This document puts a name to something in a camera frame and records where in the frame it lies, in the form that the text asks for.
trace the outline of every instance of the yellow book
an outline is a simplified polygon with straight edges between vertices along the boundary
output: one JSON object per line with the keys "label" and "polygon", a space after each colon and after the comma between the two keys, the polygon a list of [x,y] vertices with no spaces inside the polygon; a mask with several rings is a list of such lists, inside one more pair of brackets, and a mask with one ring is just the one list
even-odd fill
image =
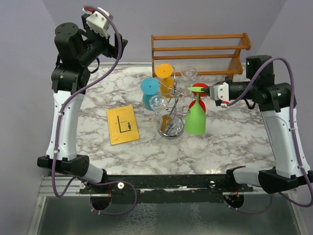
{"label": "yellow book", "polygon": [[111,144],[139,139],[138,128],[132,105],[107,110]]}

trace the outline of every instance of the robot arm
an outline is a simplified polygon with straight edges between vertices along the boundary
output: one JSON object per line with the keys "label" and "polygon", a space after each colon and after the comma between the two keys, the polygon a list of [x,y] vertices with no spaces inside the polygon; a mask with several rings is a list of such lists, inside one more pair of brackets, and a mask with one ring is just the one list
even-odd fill
{"label": "robot arm", "polygon": [[[246,59],[247,78],[252,78],[259,67],[270,56],[251,56]],[[226,79],[209,88],[203,88],[217,106],[228,107],[229,101],[236,99],[246,89],[248,82],[232,82]],[[252,169],[237,167],[227,171],[233,183],[251,184],[262,187],[267,193],[281,192],[306,184],[296,157],[296,151],[291,134],[290,124],[290,99],[291,86],[287,83],[274,84],[273,65],[265,67],[257,78],[253,87],[243,98],[248,108],[253,109],[259,105],[264,121],[268,139],[272,147],[276,166],[273,169]],[[247,100],[254,101],[250,106]],[[296,107],[294,105],[294,129],[296,132],[299,152],[302,160],[302,168],[312,177],[310,166],[304,156],[296,122]]]}
{"label": "robot arm", "polygon": [[[110,19],[112,15],[104,12]],[[110,36],[107,30],[110,26],[106,17],[93,9],[83,9],[82,21],[85,31],[74,23],[63,23],[55,29],[55,45],[59,55],[51,79],[54,90],[54,118],[52,134],[46,155],[38,158],[37,165],[52,170],[53,158],[56,153],[55,140],[60,110],[65,101],[75,92],[85,87],[89,81],[90,72],[88,66],[98,58],[100,54],[106,57],[117,58],[117,37],[122,42],[122,52],[127,40],[122,35],[115,35],[115,45],[110,45]],[[106,172],[89,163],[89,157],[77,155],[76,131],[79,110],[84,100],[85,92],[76,95],[64,108],[61,119],[58,140],[58,152],[55,171],[84,178],[92,182],[104,182]]]}

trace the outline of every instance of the marble surface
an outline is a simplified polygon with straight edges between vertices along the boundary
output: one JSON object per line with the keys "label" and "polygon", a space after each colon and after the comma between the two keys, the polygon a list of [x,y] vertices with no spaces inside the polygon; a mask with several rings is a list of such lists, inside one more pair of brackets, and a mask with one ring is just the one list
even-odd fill
{"label": "marble surface", "polygon": [[[102,67],[90,78],[108,70]],[[229,109],[216,107],[206,98],[206,133],[183,133],[175,140],[162,138],[151,127],[152,111],[143,108],[140,82],[151,76],[151,67],[118,67],[105,80],[87,90],[77,128],[77,150],[109,174],[204,174],[224,173],[246,165],[255,168],[274,166],[274,157],[256,108],[249,110],[243,101]],[[245,71],[235,81],[246,80]],[[200,76],[211,85],[222,76]],[[133,105],[140,140],[111,145],[107,110]]]}

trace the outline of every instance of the white wall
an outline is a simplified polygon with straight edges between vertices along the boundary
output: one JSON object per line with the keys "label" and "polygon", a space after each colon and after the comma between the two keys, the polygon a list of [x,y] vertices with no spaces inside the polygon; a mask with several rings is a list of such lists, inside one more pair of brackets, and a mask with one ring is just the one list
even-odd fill
{"label": "white wall", "polygon": [[[258,54],[283,56],[291,64],[295,78],[295,95],[298,102],[297,119],[300,138],[306,158],[313,167],[313,1],[288,0]],[[289,82],[287,69],[282,62],[274,63],[276,82]],[[302,203],[310,201],[307,187],[299,189]],[[303,209],[310,234],[313,234],[313,208]]]}
{"label": "white wall", "polygon": [[23,235],[34,211],[53,116],[55,24],[41,0],[1,2],[0,230]]}
{"label": "white wall", "polygon": [[82,27],[81,9],[88,3],[109,11],[129,44],[123,61],[151,62],[151,34],[225,34],[247,32],[254,55],[285,0],[43,0],[56,25]]}

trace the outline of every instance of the glass panel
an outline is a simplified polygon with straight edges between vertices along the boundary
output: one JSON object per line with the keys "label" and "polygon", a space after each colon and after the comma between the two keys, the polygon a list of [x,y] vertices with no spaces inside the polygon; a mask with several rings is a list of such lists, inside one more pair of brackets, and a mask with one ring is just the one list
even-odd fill
{"label": "glass panel", "polygon": [[[265,194],[247,195],[243,210],[258,211],[269,203]],[[122,211],[129,205],[111,205]],[[247,215],[225,204],[138,204],[123,216],[90,212],[89,197],[49,197],[40,235],[299,235],[291,205],[276,196],[264,214]]]}

